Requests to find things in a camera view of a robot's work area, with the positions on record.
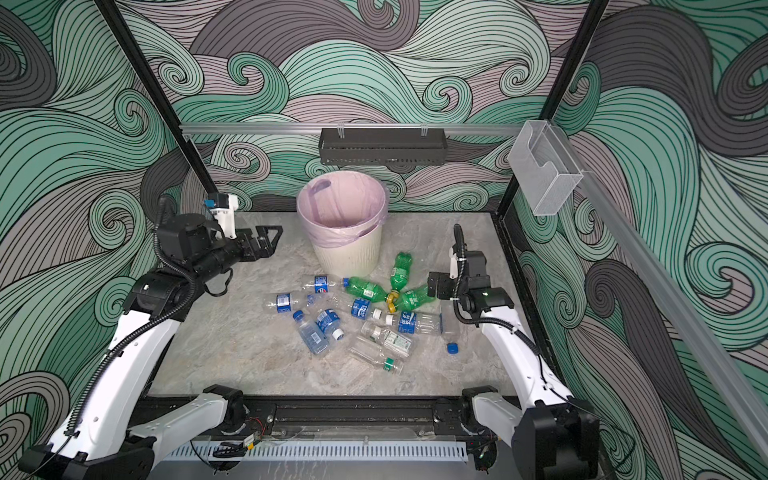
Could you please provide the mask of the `clear bottle white green label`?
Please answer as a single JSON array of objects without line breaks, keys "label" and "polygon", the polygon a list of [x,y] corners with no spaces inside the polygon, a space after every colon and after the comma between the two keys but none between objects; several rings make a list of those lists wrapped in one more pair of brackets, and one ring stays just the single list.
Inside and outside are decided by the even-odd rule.
[{"label": "clear bottle white green label", "polygon": [[364,323],[360,333],[400,358],[409,358],[415,348],[411,338],[374,323]]}]

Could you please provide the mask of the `clear bottle blue cap short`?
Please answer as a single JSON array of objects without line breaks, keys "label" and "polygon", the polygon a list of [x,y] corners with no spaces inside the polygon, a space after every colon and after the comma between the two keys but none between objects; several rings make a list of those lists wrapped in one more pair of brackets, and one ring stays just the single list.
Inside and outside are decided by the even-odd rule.
[{"label": "clear bottle blue cap short", "polygon": [[314,356],[321,356],[330,350],[328,339],[303,310],[295,311],[292,318],[302,341]]}]

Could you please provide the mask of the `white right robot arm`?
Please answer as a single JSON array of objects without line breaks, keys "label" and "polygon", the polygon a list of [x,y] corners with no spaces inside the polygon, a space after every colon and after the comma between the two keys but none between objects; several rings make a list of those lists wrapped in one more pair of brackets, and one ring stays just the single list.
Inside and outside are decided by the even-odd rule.
[{"label": "white right robot arm", "polygon": [[453,227],[449,272],[428,276],[428,294],[450,302],[456,319],[487,338],[511,379],[518,402],[492,390],[470,393],[472,420],[510,447],[524,479],[593,479],[598,474],[600,421],[576,399],[527,334],[507,291],[494,287],[480,251],[468,250]]}]

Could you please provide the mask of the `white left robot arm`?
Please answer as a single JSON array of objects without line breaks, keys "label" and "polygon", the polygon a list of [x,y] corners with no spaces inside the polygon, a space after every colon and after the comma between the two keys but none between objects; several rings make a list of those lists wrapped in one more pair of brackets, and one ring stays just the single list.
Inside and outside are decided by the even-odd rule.
[{"label": "white left robot arm", "polygon": [[115,336],[69,415],[49,439],[25,451],[18,468],[33,479],[145,479],[168,454],[212,429],[237,435],[249,412],[243,393],[213,385],[144,424],[129,421],[193,303],[240,262],[271,257],[279,225],[237,228],[234,195],[211,194],[210,214],[159,212],[153,249],[159,267],[136,281]]}]

